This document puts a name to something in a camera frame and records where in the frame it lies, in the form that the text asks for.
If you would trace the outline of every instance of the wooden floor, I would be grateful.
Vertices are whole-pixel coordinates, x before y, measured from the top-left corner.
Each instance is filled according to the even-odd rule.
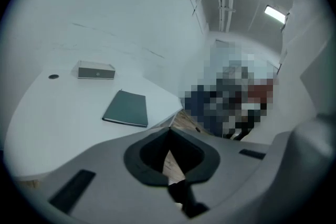
[[[196,131],[196,127],[200,130],[201,134],[210,135],[201,125],[195,122],[184,110],[181,110],[175,117],[172,124],[173,127],[179,129],[190,129]],[[169,184],[178,183],[185,179],[180,167],[178,166],[173,154],[169,151],[164,161],[163,172],[169,178]],[[20,185],[36,189],[39,186],[38,180],[22,181]]]

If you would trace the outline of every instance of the white curved surface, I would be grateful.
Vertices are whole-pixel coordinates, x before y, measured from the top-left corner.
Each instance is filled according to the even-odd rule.
[[[55,80],[50,74],[58,74]],[[103,141],[141,132],[182,109],[178,97],[143,77],[77,79],[69,70],[44,70],[13,114],[4,160],[18,180],[38,179]],[[146,96],[148,127],[101,118],[120,89]]]

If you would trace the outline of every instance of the dark green notebook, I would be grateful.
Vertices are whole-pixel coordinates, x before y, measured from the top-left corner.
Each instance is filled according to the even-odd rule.
[[[104,121],[147,127],[146,96],[118,91],[104,116]]]

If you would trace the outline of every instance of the light fixture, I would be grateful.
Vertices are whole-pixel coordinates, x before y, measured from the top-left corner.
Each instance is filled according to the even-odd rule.
[[[282,22],[283,24],[285,23],[285,15],[281,12],[278,12],[276,9],[273,9],[270,6],[266,6],[265,13]]]

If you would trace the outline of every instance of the black oval opening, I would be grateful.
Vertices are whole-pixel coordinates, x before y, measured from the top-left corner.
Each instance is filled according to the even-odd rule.
[[[57,74],[52,74],[52,75],[50,75],[48,78],[49,78],[49,79],[57,79],[57,78],[59,78],[59,75],[57,75]]]

